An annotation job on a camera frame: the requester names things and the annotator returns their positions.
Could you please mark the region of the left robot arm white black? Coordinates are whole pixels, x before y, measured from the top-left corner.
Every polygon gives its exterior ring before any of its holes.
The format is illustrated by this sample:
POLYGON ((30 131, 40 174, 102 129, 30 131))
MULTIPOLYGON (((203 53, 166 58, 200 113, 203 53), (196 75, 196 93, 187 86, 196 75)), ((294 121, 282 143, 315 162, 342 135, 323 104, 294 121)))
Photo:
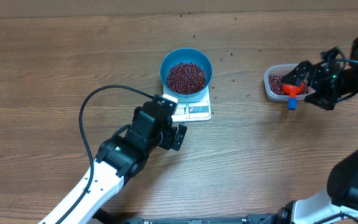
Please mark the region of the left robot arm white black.
POLYGON ((41 222, 87 223, 145 167, 156 147, 178 151, 187 128, 173 125, 177 106, 176 98, 164 94, 137 107, 132 124, 123 126, 100 145, 93 167, 41 222))

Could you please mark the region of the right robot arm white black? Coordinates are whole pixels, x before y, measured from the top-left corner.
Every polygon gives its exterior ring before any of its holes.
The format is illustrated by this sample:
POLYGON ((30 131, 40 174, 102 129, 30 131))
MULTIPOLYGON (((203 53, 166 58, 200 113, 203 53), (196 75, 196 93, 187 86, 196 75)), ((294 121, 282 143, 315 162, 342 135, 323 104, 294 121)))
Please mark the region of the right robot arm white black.
MULTIPOLYGON (((313 92, 304 101, 331 111, 358 94, 358 37, 349 57, 334 47, 321 53, 321 61, 305 60, 284 75, 290 88, 307 85, 313 92)), ((358 149, 331 170, 326 188, 303 200, 292 201, 275 215, 274 223, 358 223, 358 149)))

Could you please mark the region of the red measuring scoop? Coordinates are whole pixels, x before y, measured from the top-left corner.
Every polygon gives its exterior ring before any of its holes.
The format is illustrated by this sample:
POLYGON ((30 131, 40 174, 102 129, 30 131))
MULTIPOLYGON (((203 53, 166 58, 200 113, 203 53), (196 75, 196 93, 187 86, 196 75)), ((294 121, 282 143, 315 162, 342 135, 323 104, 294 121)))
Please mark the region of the red measuring scoop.
POLYGON ((302 82, 300 86, 290 85, 290 84, 282 84, 282 90, 286 93, 288 97, 288 109, 295 111, 297 108, 297 98, 296 96, 302 92, 305 83, 302 82))

